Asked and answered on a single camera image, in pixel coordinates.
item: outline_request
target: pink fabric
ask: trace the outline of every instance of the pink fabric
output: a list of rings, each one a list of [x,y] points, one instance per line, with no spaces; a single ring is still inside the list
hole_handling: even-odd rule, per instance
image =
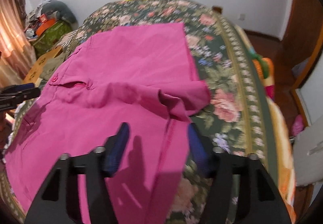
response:
[[[270,97],[273,101],[275,100],[275,85],[265,86],[264,90],[268,97]]]
[[[187,158],[188,116],[210,101],[183,27],[116,27],[92,36],[57,69],[5,156],[25,210],[62,153],[88,153],[128,122],[120,169],[106,180],[116,216],[120,224],[164,223]],[[80,204],[88,224],[84,176]]]
[[[301,115],[296,116],[294,124],[292,125],[292,135],[297,136],[300,132],[304,130],[303,118]]]

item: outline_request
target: green floral fabric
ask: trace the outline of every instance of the green floral fabric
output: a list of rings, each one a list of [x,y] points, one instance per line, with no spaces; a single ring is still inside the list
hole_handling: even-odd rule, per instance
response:
[[[32,41],[31,44],[35,48],[37,59],[49,52],[53,45],[66,33],[72,30],[71,26],[63,21],[57,21],[53,26],[49,27],[41,36],[36,40]]]
[[[210,104],[192,117],[193,122],[214,146],[240,156],[256,153],[277,182],[275,141],[264,90],[242,39],[220,14],[189,0],[113,2],[92,13],[64,51],[69,55],[91,35],[115,26],[166,22],[184,22],[200,79],[207,82],[212,95]],[[21,109],[14,135],[32,102]],[[166,223],[198,223],[211,183],[197,174],[189,157]],[[232,194],[227,223],[235,218],[238,179]]]

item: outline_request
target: beige cloth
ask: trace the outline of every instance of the beige cloth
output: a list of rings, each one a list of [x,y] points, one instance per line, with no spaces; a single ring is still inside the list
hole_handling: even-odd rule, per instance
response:
[[[62,52],[55,58],[48,59],[45,66],[43,67],[43,72],[40,74],[40,78],[48,81],[56,69],[65,61],[66,54]]]
[[[267,97],[271,120],[273,122],[277,165],[278,165],[278,189],[285,202],[292,223],[295,223],[296,214],[293,208],[295,195],[295,170],[292,155],[292,147],[289,141],[288,128],[277,104]]]
[[[9,85],[19,85],[22,83],[22,79],[10,66],[10,64],[5,60],[5,58],[0,59],[0,88]]]
[[[36,61],[34,48],[22,29],[14,0],[0,0],[0,52],[18,76],[23,79]],[[8,71],[0,69],[0,81],[11,81]]]

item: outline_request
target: wall outlet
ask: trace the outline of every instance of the wall outlet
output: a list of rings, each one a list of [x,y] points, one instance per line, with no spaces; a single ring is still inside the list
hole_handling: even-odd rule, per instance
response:
[[[238,20],[244,21],[245,20],[245,14],[244,13],[239,14]]]

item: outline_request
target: wooden door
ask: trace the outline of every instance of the wooden door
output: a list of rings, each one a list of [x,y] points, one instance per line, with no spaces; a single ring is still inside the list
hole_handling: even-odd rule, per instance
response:
[[[323,7],[319,0],[293,0],[291,15],[283,38],[290,67],[312,55],[323,23]]]

